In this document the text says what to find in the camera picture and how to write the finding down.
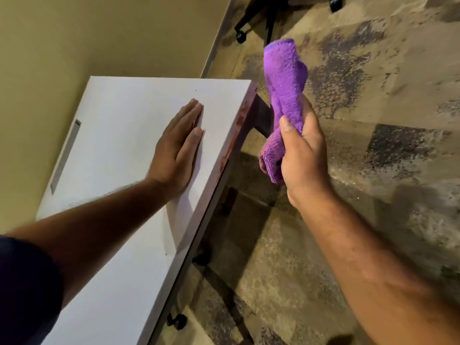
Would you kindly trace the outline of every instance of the cleaning cloth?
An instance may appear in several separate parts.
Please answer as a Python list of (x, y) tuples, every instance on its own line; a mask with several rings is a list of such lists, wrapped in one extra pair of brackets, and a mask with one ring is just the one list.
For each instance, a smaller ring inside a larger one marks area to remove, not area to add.
[(307, 81), (307, 67), (300, 60), (294, 40), (283, 39), (265, 47), (264, 73), (275, 113), (273, 133), (259, 156), (262, 171), (273, 183), (283, 183), (281, 161), (286, 152), (280, 131), (280, 118), (285, 115), (299, 133), (302, 132), (302, 104), (298, 96)]

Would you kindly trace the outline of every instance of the wall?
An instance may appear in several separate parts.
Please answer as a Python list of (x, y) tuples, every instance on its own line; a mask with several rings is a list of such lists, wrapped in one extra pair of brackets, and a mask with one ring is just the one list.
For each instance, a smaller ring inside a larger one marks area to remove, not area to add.
[(34, 219), (90, 75), (199, 77), (229, 0), (0, 0), (0, 232)]

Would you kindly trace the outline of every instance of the white table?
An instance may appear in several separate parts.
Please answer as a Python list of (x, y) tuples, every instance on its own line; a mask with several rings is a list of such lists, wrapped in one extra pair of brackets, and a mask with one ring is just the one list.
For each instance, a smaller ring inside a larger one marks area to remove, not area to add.
[(186, 191), (147, 221), (61, 312), (44, 345), (153, 344), (251, 128), (270, 110), (251, 81), (91, 77), (37, 213), (45, 218), (142, 180), (191, 98), (205, 130)]

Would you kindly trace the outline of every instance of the sleeve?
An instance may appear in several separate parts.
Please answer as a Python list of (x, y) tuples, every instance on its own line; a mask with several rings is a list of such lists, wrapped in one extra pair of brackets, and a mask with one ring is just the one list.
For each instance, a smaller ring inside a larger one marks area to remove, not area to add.
[(31, 243), (0, 236), (0, 342), (40, 344), (62, 301), (63, 281), (51, 257)]

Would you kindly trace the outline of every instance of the baseboard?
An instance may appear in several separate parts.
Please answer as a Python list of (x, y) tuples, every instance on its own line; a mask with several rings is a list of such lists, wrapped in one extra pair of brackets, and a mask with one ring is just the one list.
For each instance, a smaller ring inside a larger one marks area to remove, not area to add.
[(227, 31), (226, 29), (227, 22), (231, 22), (231, 19), (230, 19), (232, 15), (231, 11), (233, 10), (234, 5), (235, 5), (235, 0), (230, 0), (227, 6), (227, 10), (225, 11), (224, 17), (222, 18), (222, 22), (220, 24), (219, 31), (217, 31), (216, 37), (214, 38), (213, 45), (211, 47), (211, 50), (209, 51), (208, 57), (204, 64), (203, 70), (201, 72), (201, 75), (200, 75), (201, 79), (204, 79), (209, 72), (209, 68), (217, 52), (219, 40), (222, 38), (222, 35), (224, 34), (224, 32)]

